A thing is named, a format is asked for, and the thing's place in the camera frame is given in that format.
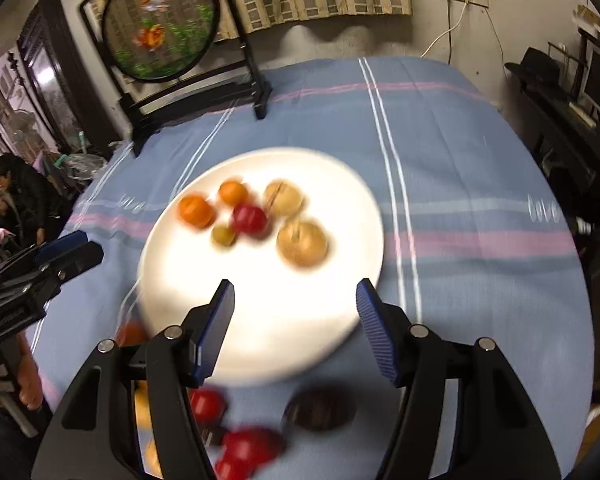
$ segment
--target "blue tablecloth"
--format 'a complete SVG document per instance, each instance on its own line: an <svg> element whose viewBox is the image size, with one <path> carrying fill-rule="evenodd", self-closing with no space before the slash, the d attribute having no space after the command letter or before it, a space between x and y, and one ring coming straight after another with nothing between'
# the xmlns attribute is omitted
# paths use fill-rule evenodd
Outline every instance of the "blue tablecloth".
<svg viewBox="0 0 600 480"><path fill-rule="evenodd" d="M263 121L243 106L164 128L138 158L120 148L78 201L68 230L86 231L105 257L66 284L27 334L51 404L98 341L132 315L142 245L169 200L232 156L300 146L344 161L381 206L388 240L381 297L443 338L493 337L566 474L590 401L589 303L560 208L515 133L461 73L434 61L316 60L267 77L274 91ZM227 391L228 424L277 427L293 391L318 378L350 384L354 423L319 438L296 436L259 479L374 477L400 392L380 376L361 330L299 377ZM453 384L447 393L432 474L449 459Z"/></svg>

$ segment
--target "dark round object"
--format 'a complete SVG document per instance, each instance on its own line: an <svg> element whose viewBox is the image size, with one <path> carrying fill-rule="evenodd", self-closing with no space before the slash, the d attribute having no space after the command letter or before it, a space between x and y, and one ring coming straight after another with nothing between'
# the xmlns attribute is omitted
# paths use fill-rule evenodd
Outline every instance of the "dark round object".
<svg viewBox="0 0 600 480"><path fill-rule="evenodd" d="M283 421L314 433L336 430L356 416L356 405L343 384L310 386L296 392L285 408Z"/></svg>
<svg viewBox="0 0 600 480"><path fill-rule="evenodd" d="M108 61L138 81L186 74L205 55L220 0L107 0L100 28Z"/></svg>

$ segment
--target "person's hand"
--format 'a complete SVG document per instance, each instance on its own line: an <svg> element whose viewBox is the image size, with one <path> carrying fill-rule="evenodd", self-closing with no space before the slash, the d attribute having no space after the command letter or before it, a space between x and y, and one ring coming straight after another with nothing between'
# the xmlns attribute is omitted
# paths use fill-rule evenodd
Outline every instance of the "person's hand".
<svg viewBox="0 0 600 480"><path fill-rule="evenodd" d="M42 383L38 375L38 366L33 360L25 337L22 334L18 334L17 337L22 354L17 377L18 384L20 385L20 401L30 410L35 410L42 404L42 400L44 399Z"/></svg>

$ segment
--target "goldfish painting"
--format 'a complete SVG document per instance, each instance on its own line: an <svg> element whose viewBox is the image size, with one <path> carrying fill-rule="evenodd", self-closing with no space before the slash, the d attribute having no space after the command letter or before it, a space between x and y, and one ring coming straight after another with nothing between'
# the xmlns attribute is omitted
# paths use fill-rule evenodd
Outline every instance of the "goldfish painting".
<svg viewBox="0 0 600 480"><path fill-rule="evenodd" d="M140 8L142 10L147 10L149 12L154 12L154 10L158 10L158 12L167 12L170 4L168 4L169 0L142 0L140 2Z"/></svg>
<svg viewBox="0 0 600 480"><path fill-rule="evenodd" d="M132 41L137 46L143 46L154 51L164 43L164 27L162 25L154 25L151 28L140 28L138 33L132 38Z"/></svg>

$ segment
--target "metal screw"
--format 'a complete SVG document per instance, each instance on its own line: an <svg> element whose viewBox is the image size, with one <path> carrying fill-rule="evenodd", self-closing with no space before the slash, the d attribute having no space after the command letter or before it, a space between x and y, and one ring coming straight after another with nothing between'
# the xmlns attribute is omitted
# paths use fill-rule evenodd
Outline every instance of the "metal screw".
<svg viewBox="0 0 600 480"><path fill-rule="evenodd" d="M167 339L177 339L182 335L182 329L178 325L172 325L164 331L164 336Z"/></svg>
<svg viewBox="0 0 600 480"><path fill-rule="evenodd" d="M105 339L98 343L98 352L106 354L111 352L116 344L111 339Z"/></svg>
<svg viewBox="0 0 600 480"><path fill-rule="evenodd" d="M429 335L429 329L424 325L411 325L409 332L411 332L412 336L419 338Z"/></svg>
<svg viewBox="0 0 600 480"><path fill-rule="evenodd" d="M491 350L496 349L496 342L490 337L481 337L480 339L478 339L478 345L485 352L490 352Z"/></svg>

